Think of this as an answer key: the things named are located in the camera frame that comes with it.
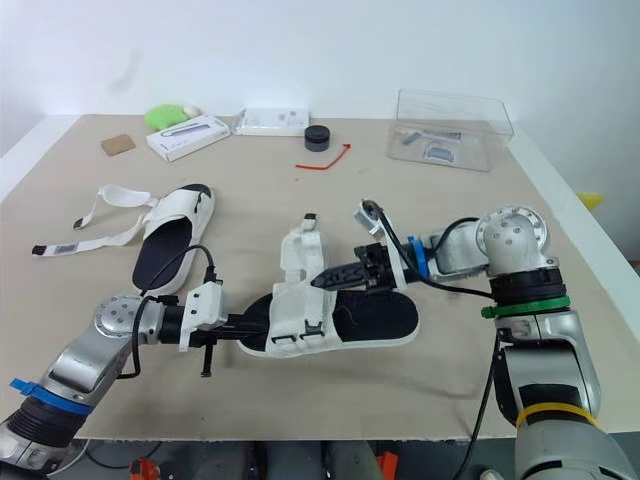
black sole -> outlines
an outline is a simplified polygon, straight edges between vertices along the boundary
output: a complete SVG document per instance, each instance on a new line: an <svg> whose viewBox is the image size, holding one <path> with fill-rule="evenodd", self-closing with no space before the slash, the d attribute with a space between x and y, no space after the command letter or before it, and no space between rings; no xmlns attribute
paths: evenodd
<svg viewBox="0 0 640 480"><path fill-rule="evenodd" d="M258 299L244 312L244 317L264 324L268 331L271 299L271 294ZM333 311L333 323L344 343L399 340L418 328L418 310L411 299L400 293L341 290ZM264 333L240 341L250 350L264 352L267 337Z"/></svg>
<svg viewBox="0 0 640 480"><path fill-rule="evenodd" d="M181 190L202 192L211 198L211 190L206 185L186 185ZM174 261L167 269L149 285L153 277L174 256L191 243L191 221L188 218L172 220L158 227L144 242L138 255L136 266L133 269L133 284L140 290L154 290L169 283L180 270L184 260L184 254Z"/></svg>

orange part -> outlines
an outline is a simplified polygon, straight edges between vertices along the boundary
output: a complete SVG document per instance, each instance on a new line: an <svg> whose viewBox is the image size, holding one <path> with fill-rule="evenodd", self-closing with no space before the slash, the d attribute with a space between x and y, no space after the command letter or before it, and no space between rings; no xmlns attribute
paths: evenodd
<svg viewBox="0 0 640 480"><path fill-rule="evenodd" d="M129 466L129 480L159 480L158 464L146 458L139 458Z"/></svg>
<svg viewBox="0 0 640 480"><path fill-rule="evenodd" d="M384 452L381 468L384 480L395 480L396 470L398 469L398 456L391 452Z"/></svg>
<svg viewBox="0 0 640 480"><path fill-rule="evenodd" d="M329 165L327 165L326 167L316 167L315 165L302 165L300 163L296 163L296 167L297 168L306 168L307 170L329 170L336 163L338 163L338 160L340 160L343 157L343 155L345 153L347 153L347 150L349 150L351 148L351 144L350 143L343 143L342 146L344 147L344 149L342 150L340 155L338 155L336 157L336 159L333 162L331 162Z"/></svg>

barcode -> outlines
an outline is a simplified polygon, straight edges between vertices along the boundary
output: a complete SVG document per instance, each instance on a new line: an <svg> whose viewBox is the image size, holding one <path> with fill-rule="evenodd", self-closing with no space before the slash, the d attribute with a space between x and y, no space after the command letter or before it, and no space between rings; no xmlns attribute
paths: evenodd
<svg viewBox="0 0 640 480"><path fill-rule="evenodd" d="M53 254L58 255L60 253L75 252L76 248L78 248L77 243L73 243L71 245L58 245L56 249L53 251Z"/></svg>

red cable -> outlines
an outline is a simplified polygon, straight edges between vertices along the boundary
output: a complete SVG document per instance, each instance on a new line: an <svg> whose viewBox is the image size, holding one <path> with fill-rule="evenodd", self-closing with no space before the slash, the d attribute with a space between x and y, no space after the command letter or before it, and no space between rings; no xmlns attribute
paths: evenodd
<svg viewBox="0 0 640 480"><path fill-rule="evenodd" d="M347 150L351 148L350 143L343 143L342 146L344 147L344 149L342 150L340 155L338 155L336 159L326 167L316 167L315 165L302 165L302 164L296 163L296 168L306 168L307 170L329 170L336 163L338 163L338 160L340 160L344 156L344 154L347 153Z"/></svg>

white velcro strap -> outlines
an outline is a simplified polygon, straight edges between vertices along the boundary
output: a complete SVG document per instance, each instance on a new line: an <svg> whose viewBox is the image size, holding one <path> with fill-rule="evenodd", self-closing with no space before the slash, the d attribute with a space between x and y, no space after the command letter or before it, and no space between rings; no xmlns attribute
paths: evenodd
<svg viewBox="0 0 640 480"><path fill-rule="evenodd" d="M96 193L91 211L82 218L79 218L73 224L73 228L80 230L86 227L91 220L98 206L98 199L102 198L104 202L113 207L133 208L133 207L155 207L158 199L154 198L149 192L140 192L137 190L129 190L128 188L118 185L103 185ZM77 243L67 243L63 245L36 245L31 253L39 257L57 257L61 255L73 255L74 253L96 250L101 247L119 247L126 245L137 235L142 229L145 222L145 216L140 215L128 230L116 235L107 235L95 240L85 240Z"/></svg>
<svg viewBox="0 0 640 480"><path fill-rule="evenodd" d="M144 238L146 239L158 227L172 220L188 218L196 230L197 212L203 202L211 202L203 192L179 189L161 198L158 204L144 218L146 225Z"/></svg>
<svg viewBox="0 0 640 480"><path fill-rule="evenodd" d="M335 350L342 344L333 324L337 292L311 286L325 263L315 223L315 217L305 217L282 241L280 266L285 283L273 286L265 346L273 357Z"/></svg>
<svg viewBox="0 0 640 480"><path fill-rule="evenodd" d="M39 257L57 257L95 250L100 247L119 247L126 245L142 229L143 218L144 215L140 215L133 227L117 235L108 235L95 240L86 240L83 242L68 243L65 245L36 245L33 247L32 254Z"/></svg>
<svg viewBox="0 0 640 480"><path fill-rule="evenodd" d="M141 207L143 205L155 207L156 203L158 203L158 199L154 198L149 192L129 190L128 188L120 187L118 185L103 185L96 193L91 211L84 217L76 220L73 224L73 228L80 230L89 225L91 220L93 220L93 215L100 198L102 198L104 203L107 205L121 208Z"/></svg>

